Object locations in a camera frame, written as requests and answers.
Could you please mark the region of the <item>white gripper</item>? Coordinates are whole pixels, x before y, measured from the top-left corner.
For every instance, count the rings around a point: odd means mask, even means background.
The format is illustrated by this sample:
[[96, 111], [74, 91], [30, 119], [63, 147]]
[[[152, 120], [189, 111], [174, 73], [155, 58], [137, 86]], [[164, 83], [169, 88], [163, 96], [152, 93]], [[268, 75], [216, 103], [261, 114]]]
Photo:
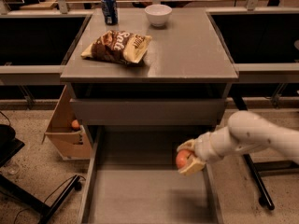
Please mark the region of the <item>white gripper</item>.
[[177, 152], [181, 150], [188, 150], [194, 152], [198, 157], [193, 154], [189, 157], [187, 165], [178, 172], [181, 175], [192, 175], [202, 171], [206, 163], [213, 163], [221, 161], [222, 157], [215, 151], [211, 143], [211, 133], [204, 133], [199, 135], [195, 140], [190, 139], [177, 147]]

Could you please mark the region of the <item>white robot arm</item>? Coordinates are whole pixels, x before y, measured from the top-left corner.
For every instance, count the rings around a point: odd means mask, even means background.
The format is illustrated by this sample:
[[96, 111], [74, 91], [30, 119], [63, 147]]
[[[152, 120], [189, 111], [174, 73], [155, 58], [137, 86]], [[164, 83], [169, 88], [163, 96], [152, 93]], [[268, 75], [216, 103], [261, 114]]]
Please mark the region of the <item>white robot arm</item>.
[[299, 164], [298, 131], [241, 110], [228, 118], [225, 127], [200, 134], [179, 145], [176, 165], [181, 175], [192, 175], [226, 156], [250, 154], [268, 147]]

